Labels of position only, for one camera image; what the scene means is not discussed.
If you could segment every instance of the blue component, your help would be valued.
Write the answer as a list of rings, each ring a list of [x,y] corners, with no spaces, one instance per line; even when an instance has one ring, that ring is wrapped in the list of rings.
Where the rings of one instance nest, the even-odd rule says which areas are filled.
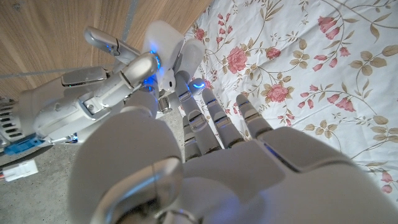
[[[151,50],[149,53],[155,54],[156,51],[155,50]],[[157,61],[157,69],[160,69],[160,59],[159,59],[158,56],[155,56],[155,58],[156,58],[156,61]]]
[[[21,152],[24,152],[28,149],[32,149],[33,147],[39,146],[44,141],[37,138],[35,134],[27,136],[26,138],[20,139],[16,141],[14,144],[7,146],[4,149],[4,153],[7,155],[14,155]]]
[[[195,87],[195,88],[202,88],[202,87],[204,87],[204,86],[205,86],[204,83],[202,83],[201,85],[193,84],[193,87]]]
[[[73,134],[73,137],[71,139],[71,143],[77,143],[79,139],[77,138],[77,133]]]
[[[149,78],[145,79],[142,83],[144,85],[155,85],[156,75],[151,75]]]

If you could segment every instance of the pink rose pattern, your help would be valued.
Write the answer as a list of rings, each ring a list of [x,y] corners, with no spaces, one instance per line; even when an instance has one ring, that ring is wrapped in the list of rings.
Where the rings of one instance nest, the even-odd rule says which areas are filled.
[[[271,99],[272,102],[282,102],[285,100],[286,95],[289,93],[289,91],[281,86],[281,85],[273,85],[272,89],[268,92],[267,97]]]
[[[229,53],[227,60],[228,69],[232,72],[232,74],[236,74],[237,71],[241,71],[246,67],[248,58],[242,49],[235,47]]]
[[[206,46],[205,57],[195,76],[203,78],[206,87],[217,93],[218,101],[233,121],[240,122],[234,97],[242,93],[270,119],[271,125],[278,127],[273,123],[276,120],[280,126],[298,128],[334,145],[354,161],[358,159],[359,165],[380,174],[380,178],[373,179],[381,191],[395,194],[397,198],[397,180],[393,177],[398,171],[391,169],[393,164],[388,171],[384,170],[385,161],[369,162],[372,158],[369,155],[386,153],[398,143],[397,118],[376,104],[391,96],[394,97],[391,107],[398,106],[397,96],[388,94],[391,90],[378,88],[378,82],[387,82],[398,69],[394,63],[398,57],[398,41],[379,40],[392,32],[398,34],[396,25],[389,24],[398,20],[398,6],[394,8],[392,3],[383,6],[383,2],[357,6],[355,2],[324,0],[297,3],[301,8],[299,12],[286,0],[270,2],[275,4],[273,9],[278,10],[268,11],[260,1],[246,3],[244,0],[235,0],[232,5],[222,3],[225,8],[209,7],[187,34],[188,38],[201,40]],[[317,4],[322,10],[307,12],[314,8],[311,4]],[[249,9],[254,16],[252,20],[245,16],[245,10]],[[287,16],[301,12],[301,21]],[[308,14],[317,19],[309,19]],[[286,32],[280,21],[286,22],[286,26],[291,24],[294,30]],[[264,29],[258,29],[255,24],[261,24]],[[328,77],[334,77],[334,81],[326,83],[331,80]],[[320,124],[298,122],[313,113],[324,117]],[[369,148],[348,148],[351,144],[342,136],[345,130],[355,127],[360,127],[358,132],[374,133],[373,138],[367,139]],[[246,132],[242,130],[241,134],[249,138]]]

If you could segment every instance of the leaf pattern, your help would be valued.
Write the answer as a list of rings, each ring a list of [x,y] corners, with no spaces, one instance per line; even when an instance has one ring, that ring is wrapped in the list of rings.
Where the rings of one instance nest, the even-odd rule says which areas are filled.
[[[398,206],[397,3],[216,0],[185,36],[206,47],[195,77],[245,139],[240,93],[274,128],[291,126],[352,158]]]

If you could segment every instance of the robot finger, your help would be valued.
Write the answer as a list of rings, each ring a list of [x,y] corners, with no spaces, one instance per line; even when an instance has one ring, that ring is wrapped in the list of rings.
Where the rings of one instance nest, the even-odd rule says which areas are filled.
[[[257,138],[260,134],[273,130],[268,122],[257,112],[250,101],[242,94],[236,97],[239,110],[248,126],[250,135]]]
[[[230,118],[227,117],[213,92],[206,88],[202,92],[202,97],[207,105],[210,116],[213,119],[224,147],[231,148],[236,143],[244,142],[244,139],[236,129],[235,125],[231,122]]]
[[[188,122],[191,130],[195,133],[195,139],[202,155],[221,149],[216,136],[211,130],[205,115],[203,115],[193,98],[191,91],[183,75],[178,72],[175,75],[175,92],[181,102],[185,114],[188,116]]]
[[[190,159],[200,157],[201,152],[197,140],[195,138],[195,133],[193,133],[187,116],[182,118],[182,126],[184,129],[184,148],[185,148],[185,162]]]

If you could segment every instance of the robotic arm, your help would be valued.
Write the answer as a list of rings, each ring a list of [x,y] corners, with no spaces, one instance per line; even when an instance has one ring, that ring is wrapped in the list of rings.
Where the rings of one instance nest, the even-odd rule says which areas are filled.
[[[187,74],[193,74],[201,60],[197,57],[204,51],[195,40],[183,46],[183,36],[162,21],[148,28],[143,54],[93,27],[86,29],[85,38],[115,56],[116,66],[112,71],[94,67],[66,73],[23,92],[18,102],[1,104],[0,147],[6,154],[36,146],[81,144],[103,122],[118,114],[135,92],[150,93],[137,95],[142,99],[153,97],[155,103],[163,96],[158,105],[146,106],[153,117],[168,113],[179,105],[174,93],[175,73],[185,73],[188,83],[192,76]],[[195,83],[202,85],[203,80],[197,79],[191,85]]]

